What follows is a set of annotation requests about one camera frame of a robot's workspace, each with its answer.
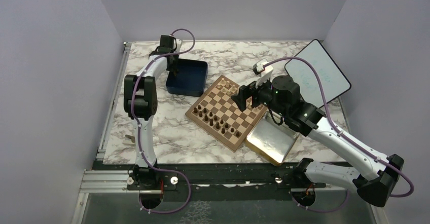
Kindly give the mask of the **wooden chess board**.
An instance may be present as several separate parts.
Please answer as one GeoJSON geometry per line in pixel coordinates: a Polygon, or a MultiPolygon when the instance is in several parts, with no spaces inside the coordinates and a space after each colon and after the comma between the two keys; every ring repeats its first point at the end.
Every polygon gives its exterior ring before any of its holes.
{"type": "Polygon", "coordinates": [[[267,111],[263,105],[253,108],[251,97],[247,100],[246,110],[240,111],[231,99],[231,96],[237,94],[238,89],[237,83],[226,76],[220,76],[185,113],[189,120],[233,152],[238,150],[267,111]],[[222,80],[227,81],[225,86],[222,85],[222,80]],[[198,105],[202,106],[201,112],[204,108],[207,109],[207,113],[203,112],[203,117],[199,117],[198,105]],[[198,109],[197,114],[193,112],[194,108],[198,109]],[[209,125],[210,119],[213,119],[213,126],[209,125]],[[221,119],[224,120],[224,123],[220,124],[220,129],[217,129],[216,124],[220,123],[221,119]],[[231,127],[235,129],[233,133],[230,132],[231,127]],[[222,128],[225,128],[225,134],[221,133],[222,128]],[[239,137],[235,136],[237,131],[240,132],[239,137]]]}

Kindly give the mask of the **aluminium frame rail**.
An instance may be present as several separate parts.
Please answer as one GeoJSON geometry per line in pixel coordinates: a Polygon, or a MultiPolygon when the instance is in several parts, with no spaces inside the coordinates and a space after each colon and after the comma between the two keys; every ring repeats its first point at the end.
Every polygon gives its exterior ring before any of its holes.
{"type": "Polygon", "coordinates": [[[103,126],[102,134],[97,144],[95,161],[90,170],[85,170],[79,188],[78,200],[75,206],[74,214],[71,223],[82,223],[90,194],[113,194],[124,193],[127,190],[126,179],[128,178],[127,171],[118,165],[108,165],[107,170],[102,163],[104,159],[106,147],[108,145],[110,130],[113,123],[118,97],[121,91],[121,83],[125,74],[127,61],[130,55],[132,42],[124,42],[124,51],[120,62],[120,70],[117,75],[116,84],[110,99],[106,120],[103,126]]]}

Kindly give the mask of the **gold metal tin lid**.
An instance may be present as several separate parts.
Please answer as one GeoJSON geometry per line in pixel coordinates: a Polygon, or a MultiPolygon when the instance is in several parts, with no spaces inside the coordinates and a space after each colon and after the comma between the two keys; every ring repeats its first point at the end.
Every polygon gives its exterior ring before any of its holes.
{"type": "Polygon", "coordinates": [[[246,137],[245,145],[274,166],[280,166],[292,149],[299,134],[287,125],[277,125],[279,115],[267,111],[246,137]]]}

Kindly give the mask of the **blue square tin tray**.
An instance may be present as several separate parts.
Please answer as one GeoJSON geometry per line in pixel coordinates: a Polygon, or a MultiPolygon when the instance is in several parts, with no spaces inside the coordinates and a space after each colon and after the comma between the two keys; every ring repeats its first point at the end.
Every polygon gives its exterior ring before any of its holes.
{"type": "Polygon", "coordinates": [[[200,97],[205,90],[207,74],[207,62],[179,59],[177,73],[168,74],[165,86],[170,94],[200,97]]]}

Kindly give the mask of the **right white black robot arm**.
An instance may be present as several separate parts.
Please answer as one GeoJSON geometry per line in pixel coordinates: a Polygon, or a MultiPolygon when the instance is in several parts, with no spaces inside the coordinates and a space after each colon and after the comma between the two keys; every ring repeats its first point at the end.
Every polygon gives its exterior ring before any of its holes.
{"type": "Polygon", "coordinates": [[[341,167],[312,159],[302,159],[293,172],[293,182],[300,187],[309,183],[328,183],[357,194],[367,203],[384,207],[399,180],[404,159],[388,156],[366,146],[340,126],[328,114],[301,98],[300,86],[290,76],[277,76],[262,84],[242,85],[232,100],[241,111],[264,105],[281,116],[291,130],[316,140],[346,160],[351,166],[341,167]]]}

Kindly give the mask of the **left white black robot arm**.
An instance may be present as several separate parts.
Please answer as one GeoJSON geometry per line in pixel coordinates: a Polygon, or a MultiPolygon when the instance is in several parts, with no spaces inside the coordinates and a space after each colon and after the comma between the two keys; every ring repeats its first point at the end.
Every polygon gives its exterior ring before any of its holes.
{"type": "Polygon", "coordinates": [[[148,189],[159,184],[159,174],[154,170],[157,157],[154,152],[152,124],[158,101],[156,80],[162,72],[173,68],[175,53],[181,47],[172,35],[160,36],[160,44],[149,54],[149,60],[135,75],[124,78],[124,110],[133,120],[136,161],[132,170],[134,181],[148,189]]]}

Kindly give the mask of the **small whiteboard black frame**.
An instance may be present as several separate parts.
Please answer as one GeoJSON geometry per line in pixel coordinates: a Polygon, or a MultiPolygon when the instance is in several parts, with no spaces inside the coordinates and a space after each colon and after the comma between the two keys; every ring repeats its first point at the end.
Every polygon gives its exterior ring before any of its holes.
{"type": "Polygon", "coordinates": [[[304,101],[317,107],[324,105],[314,71],[317,72],[327,103],[351,89],[350,81],[319,40],[312,40],[296,56],[312,65],[309,68],[304,62],[295,59],[284,65],[287,74],[300,86],[304,101]]]}

